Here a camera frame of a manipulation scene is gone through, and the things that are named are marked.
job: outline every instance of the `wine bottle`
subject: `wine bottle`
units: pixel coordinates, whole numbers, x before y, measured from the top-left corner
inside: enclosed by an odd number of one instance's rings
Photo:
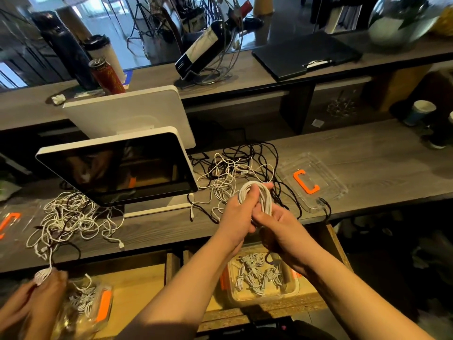
[[[245,17],[253,9],[247,0],[240,8],[241,17]],[[211,61],[228,46],[233,37],[233,32],[239,27],[239,20],[234,12],[230,12],[227,21],[216,20],[203,32],[195,43],[181,56],[175,64],[176,71],[186,80],[193,79],[190,71],[199,74]]]

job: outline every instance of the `monitor screen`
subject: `monitor screen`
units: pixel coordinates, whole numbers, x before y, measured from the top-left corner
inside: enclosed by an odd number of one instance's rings
[[[171,132],[47,153],[41,150],[36,158],[104,207],[197,191],[184,149]]]

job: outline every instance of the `monitor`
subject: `monitor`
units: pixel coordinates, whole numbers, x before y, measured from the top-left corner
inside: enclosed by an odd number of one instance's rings
[[[63,112],[92,139],[173,126],[184,148],[195,147],[183,102],[173,85],[66,102]]]
[[[171,126],[45,147],[36,159],[102,207],[198,190],[178,131]]]

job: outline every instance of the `wine bottle label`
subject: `wine bottle label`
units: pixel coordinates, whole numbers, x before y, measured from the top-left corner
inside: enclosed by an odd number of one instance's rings
[[[219,38],[212,30],[208,28],[186,51],[190,62],[194,63],[202,54],[204,54]]]

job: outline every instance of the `glass vase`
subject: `glass vase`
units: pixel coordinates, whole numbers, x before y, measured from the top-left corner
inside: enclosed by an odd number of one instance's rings
[[[371,12],[371,41],[385,47],[402,47],[427,33],[448,0],[379,0]]]

